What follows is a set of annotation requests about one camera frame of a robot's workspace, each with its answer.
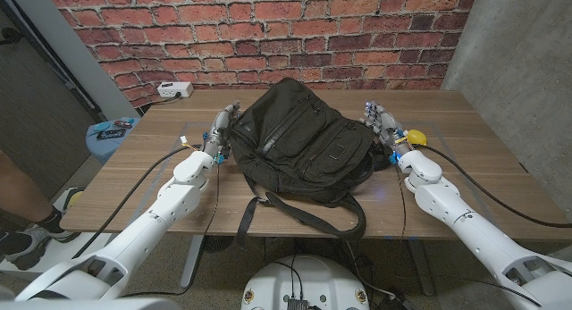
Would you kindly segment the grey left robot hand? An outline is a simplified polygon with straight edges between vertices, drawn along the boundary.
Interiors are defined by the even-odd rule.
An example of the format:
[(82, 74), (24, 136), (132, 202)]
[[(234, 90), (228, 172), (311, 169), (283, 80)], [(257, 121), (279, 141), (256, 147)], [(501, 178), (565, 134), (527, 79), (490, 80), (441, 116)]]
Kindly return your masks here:
[(230, 153), (229, 128), (238, 118), (240, 101), (235, 100), (220, 111), (207, 132), (202, 151), (211, 155), (217, 164), (227, 159)]

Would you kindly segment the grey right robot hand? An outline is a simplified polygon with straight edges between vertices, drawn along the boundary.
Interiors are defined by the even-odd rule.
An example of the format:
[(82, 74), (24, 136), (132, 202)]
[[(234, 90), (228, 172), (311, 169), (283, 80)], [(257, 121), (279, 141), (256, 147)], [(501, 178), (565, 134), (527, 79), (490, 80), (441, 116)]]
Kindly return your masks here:
[(407, 132), (382, 105), (374, 101), (366, 102), (364, 117), (360, 121), (371, 128), (381, 143), (391, 150), (391, 163), (397, 164), (404, 154), (413, 150)]

